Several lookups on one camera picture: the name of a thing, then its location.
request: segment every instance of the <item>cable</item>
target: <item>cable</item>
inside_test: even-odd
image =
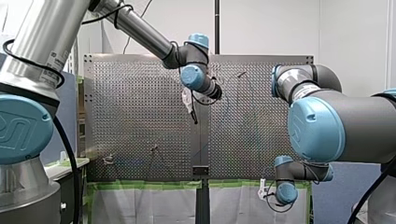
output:
[[[131,41],[131,37],[128,36],[128,40],[126,41],[126,45],[124,47],[124,50],[122,51],[122,54],[125,54],[126,48],[128,48],[129,42]]]
[[[93,19],[93,20],[90,20],[90,21],[84,21],[84,22],[82,22],[81,24],[82,24],[82,25],[86,25],[86,24],[90,24],[90,23],[97,22],[97,21],[101,21],[101,20],[103,20],[103,19],[105,19],[105,18],[111,16],[112,14],[118,12],[119,10],[125,8],[125,7],[129,7],[131,10],[134,10],[134,7],[131,6],[131,5],[123,5],[123,6],[121,6],[121,7],[116,7],[114,10],[112,10],[112,11],[109,12],[109,13],[107,13],[105,16],[102,16],[102,17],[99,17],[99,18],[96,18],[96,19]]]
[[[117,4],[117,7],[120,7],[121,4],[124,4],[124,0],[120,0]],[[117,10],[116,15],[114,15],[114,28],[116,28],[116,30],[119,30],[119,14],[120,11]]]
[[[192,91],[191,91],[191,96],[200,105],[213,105],[213,104],[215,104],[218,101],[218,99],[216,99],[215,101],[213,101],[213,102],[211,102],[209,104],[206,104],[206,103],[200,102],[197,98],[195,98],[194,94],[192,94]]]
[[[56,76],[58,76],[59,79],[60,79],[61,81],[60,81],[60,82],[58,83],[58,85],[56,86],[57,89],[60,88],[60,87],[64,84],[64,76],[63,76],[60,72],[56,71],[55,69],[53,69],[53,68],[51,68],[51,67],[48,67],[48,66],[46,66],[46,65],[44,65],[44,64],[41,64],[41,63],[35,63],[35,62],[33,62],[33,61],[30,61],[30,60],[28,60],[28,59],[25,59],[25,58],[22,58],[22,57],[19,57],[19,56],[13,54],[13,53],[11,52],[11,50],[8,49],[8,45],[13,44],[14,41],[15,41],[15,39],[10,39],[10,40],[6,41],[6,42],[3,44],[3,51],[4,51],[8,56],[10,56],[10,57],[12,57],[12,58],[14,58],[14,59],[16,59],[16,60],[18,60],[18,61],[20,61],[20,62],[27,63],[27,64],[32,65],[32,66],[34,66],[34,67],[38,67],[38,68],[41,68],[41,69],[50,71],[51,73],[53,73],[53,74],[55,74]]]
[[[64,148],[66,149],[67,156],[70,160],[70,165],[72,167],[73,173],[73,182],[74,182],[74,215],[73,215],[73,224],[79,223],[79,211],[80,211],[80,192],[79,192],[79,179],[78,179],[78,168],[76,158],[74,156],[73,148],[70,145],[70,142],[67,138],[66,132],[64,131],[64,127],[62,127],[61,122],[57,117],[53,120],[53,123],[58,130],[59,135],[61,136],[62,142],[64,143]]]
[[[270,207],[271,210],[273,210],[274,212],[276,212],[276,213],[287,213],[287,212],[289,212],[290,209],[294,206],[294,203],[292,203],[288,209],[286,209],[286,210],[284,210],[284,211],[279,211],[279,210],[276,210],[273,206],[271,206],[271,204],[270,204],[270,202],[269,202],[269,200],[268,200],[269,196],[274,196],[274,197],[276,197],[276,195],[275,195],[274,193],[268,194],[268,192],[270,191],[270,189],[271,189],[271,187],[273,186],[274,182],[276,182],[276,180],[274,180],[273,182],[271,182],[270,186],[268,187],[267,194],[264,196],[264,197],[265,197],[265,201],[267,201],[268,207]]]
[[[6,16],[4,17],[2,32],[4,32],[4,30],[6,29],[7,19],[8,19],[8,4],[7,4]]]
[[[143,11],[143,13],[142,13],[142,15],[140,16],[140,18],[143,18],[143,17],[145,16],[146,12],[147,12],[148,9],[149,9],[149,5],[151,5],[151,2],[152,2],[152,0],[149,0],[149,1],[148,1],[148,4],[146,5],[145,10]],[[131,37],[128,36],[128,40],[126,41],[126,45],[125,45],[125,47],[124,47],[124,51],[122,52],[122,54],[125,54],[126,48],[128,48],[128,45],[129,45],[129,42],[130,42],[130,41],[131,41]]]
[[[396,156],[390,161],[388,167],[385,171],[379,176],[379,178],[374,182],[374,184],[367,189],[364,195],[361,197],[361,200],[358,202],[358,205],[353,210],[352,214],[349,217],[349,221],[347,224],[353,224],[355,222],[356,216],[358,215],[359,211],[363,207],[364,203],[370,197],[370,195],[378,188],[378,186],[384,181],[384,179],[389,175],[390,171],[396,166]]]
[[[305,169],[307,169],[311,173],[311,175],[313,175],[315,177],[316,180],[312,181],[315,185],[320,184],[320,179],[319,179],[317,173],[315,173],[309,166],[312,165],[312,166],[316,166],[318,168],[328,168],[329,167],[329,166],[325,166],[325,165],[311,164],[311,163],[308,163],[307,161],[297,161],[297,162],[300,163]]]

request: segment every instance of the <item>gray robot arm segment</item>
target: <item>gray robot arm segment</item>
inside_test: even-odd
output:
[[[117,7],[124,6],[120,0],[92,1],[90,11],[104,16]],[[208,75],[208,38],[205,35],[194,34],[181,47],[175,46],[138,16],[133,10],[124,7],[107,17],[125,34],[148,49],[163,61],[168,69],[184,67],[181,70],[181,82],[192,91],[198,91],[212,99],[221,98],[221,87]]]
[[[320,162],[391,160],[396,153],[396,119],[390,119],[396,118],[392,101],[384,97],[347,97],[339,91],[322,89],[309,72],[298,66],[281,66],[276,71],[283,71],[274,74],[275,92],[290,104],[290,142],[300,156]]]

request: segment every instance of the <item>industrial robot arm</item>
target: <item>industrial robot arm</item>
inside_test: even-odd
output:
[[[90,11],[104,16],[122,6],[124,4],[120,0],[96,0],[92,1]],[[214,100],[221,98],[221,87],[207,75],[209,40],[206,35],[190,35],[184,45],[179,47],[173,45],[128,7],[119,10],[117,17],[113,14],[107,19],[161,59],[165,68],[183,67],[180,79],[184,86]]]
[[[13,46],[6,48],[9,56],[0,71],[0,219],[5,223],[60,223],[59,185],[48,180],[39,154],[52,137],[53,121],[67,138],[55,117],[60,103],[56,88],[88,9],[108,15],[166,68],[183,67],[181,82],[190,90],[221,98],[220,86],[208,75],[207,36],[194,34],[183,46],[173,45],[121,0],[34,1],[15,41],[7,42]],[[78,223],[80,186],[74,175]]]
[[[395,91],[347,97],[335,73],[321,65],[277,66],[272,85],[273,96],[290,105],[290,142],[305,159],[276,158],[280,204],[296,200],[294,180],[332,180],[327,162],[387,163],[395,156]]]

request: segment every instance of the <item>perforated metal panel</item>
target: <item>perforated metal panel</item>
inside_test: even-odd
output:
[[[90,180],[191,178],[196,134],[177,71],[147,56],[93,55],[86,61]]]
[[[193,125],[181,103],[177,70],[148,56],[87,55],[89,180],[191,179],[197,164],[208,164],[211,178],[271,177],[276,156],[295,157],[287,135],[288,107],[271,96],[270,73],[278,63],[312,63],[311,57],[210,60],[224,97],[210,109],[197,105],[200,122]]]
[[[224,96],[210,109],[211,178],[271,178],[276,156],[297,159],[287,133],[288,106],[271,95],[271,71],[277,64],[312,61],[306,56],[212,58],[212,71]]]

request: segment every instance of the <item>black metal post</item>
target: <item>black metal post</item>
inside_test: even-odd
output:
[[[215,0],[215,54],[220,54],[220,0]]]

